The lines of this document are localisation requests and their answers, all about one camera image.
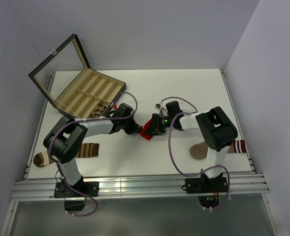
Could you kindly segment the red christmas sock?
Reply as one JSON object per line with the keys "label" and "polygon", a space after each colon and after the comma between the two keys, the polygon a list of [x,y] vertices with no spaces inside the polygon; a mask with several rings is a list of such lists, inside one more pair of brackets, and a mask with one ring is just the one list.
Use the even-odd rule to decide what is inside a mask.
{"label": "red christmas sock", "polygon": [[143,137],[146,140],[151,140],[153,138],[153,135],[146,134],[146,131],[149,128],[151,122],[152,122],[152,119],[147,121],[144,126],[140,126],[141,127],[141,131],[139,132],[139,134],[140,134],[141,137]]}

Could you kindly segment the tan argyle sock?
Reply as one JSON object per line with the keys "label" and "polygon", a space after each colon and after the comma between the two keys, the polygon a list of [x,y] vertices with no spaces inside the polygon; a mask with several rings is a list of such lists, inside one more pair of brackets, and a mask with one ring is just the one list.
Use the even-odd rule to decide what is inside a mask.
{"label": "tan argyle sock", "polygon": [[93,110],[91,111],[91,113],[89,114],[88,118],[98,118],[100,117],[105,109],[107,108],[107,106],[103,103],[98,103]]}

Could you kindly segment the black compartment display box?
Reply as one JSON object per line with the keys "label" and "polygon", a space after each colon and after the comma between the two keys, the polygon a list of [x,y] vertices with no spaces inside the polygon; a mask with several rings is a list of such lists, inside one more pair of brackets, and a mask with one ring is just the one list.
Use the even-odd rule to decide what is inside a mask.
{"label": "black compartment display box", "polygon": [[105,115],[113,100],[126,90],[126,83],[91,69],[76,34],[28,74],[47,101],[61,114],[90,118],[97,106]]}

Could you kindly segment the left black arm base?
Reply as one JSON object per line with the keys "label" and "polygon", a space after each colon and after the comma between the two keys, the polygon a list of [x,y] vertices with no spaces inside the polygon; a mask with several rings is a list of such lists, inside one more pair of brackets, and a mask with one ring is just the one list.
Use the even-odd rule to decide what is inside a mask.
{"label": "left black arm base", "polygon": [[[99,190],[99,182],[82,182],[78,183],[73,188],[79,192],[82,192],[90,197],[97,197]],[[66,200],[68,198],[80,198],[82,195],[74,192],[65,183],[57,182],[53,197],[55,199],[64,199],[64,209],[67,211],[82,211],[85,207],[86,200]]]}

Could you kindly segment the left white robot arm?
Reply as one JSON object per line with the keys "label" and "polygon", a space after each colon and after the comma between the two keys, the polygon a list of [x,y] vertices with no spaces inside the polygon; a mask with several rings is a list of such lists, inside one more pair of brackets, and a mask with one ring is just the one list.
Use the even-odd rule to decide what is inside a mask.
{"label": "left white robot arm", "polygon": [[83,177],[75,160],[83,140],[86,137],[114,134],[121,130],[127,135],[139,133],[142,128],[136,123],[132,113],[133,108],[122,103],[109,116],[83,120],[64,115],[59,119],[45,137],[43,145],[52,160],[58,164],[67,193],[78,196],[83,190]]}

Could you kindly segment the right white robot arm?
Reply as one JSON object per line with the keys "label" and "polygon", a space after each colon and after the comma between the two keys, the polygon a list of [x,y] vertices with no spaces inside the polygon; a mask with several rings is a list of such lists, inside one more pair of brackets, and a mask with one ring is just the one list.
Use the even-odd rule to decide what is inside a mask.
{"label": "right white robot arm", "polygon": [[221,107],[205,112],[184,113],[178,101],[166,103],[166,115],[162,112],[152,114],[151,120],[144,128],[147,136],[162,135],[169,129],[178,131],[198,129],[204,142],[199,149],[199,157],[204,156],[200,180],[204,191],[212,191],[218,184],[217,177],[222,175],[223,163],[229,148],[238,136],[238,131]]}

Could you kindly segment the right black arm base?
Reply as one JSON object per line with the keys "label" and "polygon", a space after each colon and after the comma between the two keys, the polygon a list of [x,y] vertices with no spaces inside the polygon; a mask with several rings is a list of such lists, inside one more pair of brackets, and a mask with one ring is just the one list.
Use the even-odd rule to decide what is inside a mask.
{"label": "right black arm base", "polygon": [[221,202],[220,193],[229,192],[229,181],[223,173],[215,178],[201,174],[200,177],[186,178],[181,188],[187,194],[197,194],[199,204],[205,209],[213,210]]}

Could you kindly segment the tan sock maroon stripes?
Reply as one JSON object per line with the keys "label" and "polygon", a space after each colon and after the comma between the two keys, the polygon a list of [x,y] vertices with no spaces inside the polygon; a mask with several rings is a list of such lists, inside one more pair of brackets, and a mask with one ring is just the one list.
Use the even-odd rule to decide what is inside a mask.
{"label": "tan sock maroon stripes", "polygon": [[[202,160],[207,156],[208,146],[205,142],[193,145],[190,148],[190,155],[194,159]],[[228,153],[246,153],[246,143],[244,140],[234,140],[232,145],[229,147]]]}

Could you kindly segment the brown striped sock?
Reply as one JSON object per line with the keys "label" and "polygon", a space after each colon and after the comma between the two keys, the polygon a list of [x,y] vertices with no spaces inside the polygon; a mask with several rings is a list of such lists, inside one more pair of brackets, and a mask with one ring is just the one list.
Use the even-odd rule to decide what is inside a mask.
{"label": "brown striped sock", "polygon": [[[99,143],[85,143],[82,144],[76,158],[90,158],[90,157],[97,157],[99,152]],[[49,158],[48,151],[43,151],[36,154],[33,158],[33,163],[37,167],[45,167],[48,166],[54,161]]]}

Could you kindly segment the aluminium frame rail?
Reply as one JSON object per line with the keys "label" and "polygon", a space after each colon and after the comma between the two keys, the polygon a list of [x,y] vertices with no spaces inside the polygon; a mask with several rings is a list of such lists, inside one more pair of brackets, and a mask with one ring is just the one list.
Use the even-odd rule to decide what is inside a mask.
{"label": "aluminium frame rail", "polygon": [[[180,197],[185,178],[180,175],[144,177],[88,178],[87,182],[99,182],[97,200],[154,197]],[[53,201],[56,181],[54,179],[24,180],[16,182],[11,194],[12,202]],[[263,174],[232,174],[231,194],[268,193],[269,188]]]}

